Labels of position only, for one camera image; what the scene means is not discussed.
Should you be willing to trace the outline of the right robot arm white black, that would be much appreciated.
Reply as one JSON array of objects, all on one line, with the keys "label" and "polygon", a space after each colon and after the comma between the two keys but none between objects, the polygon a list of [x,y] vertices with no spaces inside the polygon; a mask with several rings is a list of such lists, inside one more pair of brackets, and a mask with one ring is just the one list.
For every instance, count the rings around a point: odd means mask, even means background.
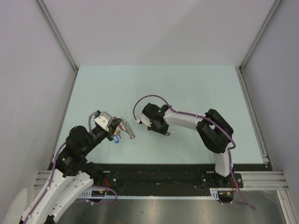
[{"label": "right robot arm white black", "polygon": [[180,126],[199,133],[204,145],[213,153],[214,176],[220,187],[227,187],[233,180],[232,161],[228,147],[232,143],[233,128],[214,109],[205,114],[179,112],[168,105],[158,107],[148,103],[139,117],[138,123],[145,124],[149,131],[168,135],[169,126]]}]

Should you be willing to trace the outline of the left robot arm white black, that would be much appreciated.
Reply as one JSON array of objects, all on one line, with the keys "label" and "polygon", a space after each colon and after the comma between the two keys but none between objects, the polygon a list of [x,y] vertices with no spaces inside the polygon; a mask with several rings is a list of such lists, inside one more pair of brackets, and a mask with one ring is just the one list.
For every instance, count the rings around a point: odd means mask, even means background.
[{"label": "left robot arm white black", "polygon": [[54,156],[46,183],[31,205],[21,215],[21,224],[56,224],[64,212],[85,190],[103,182],[99,165],[88,162],[86,156],[104,139],[113,140],[121,118],[105,119],[91,132],[84,126],[73,127]]}]

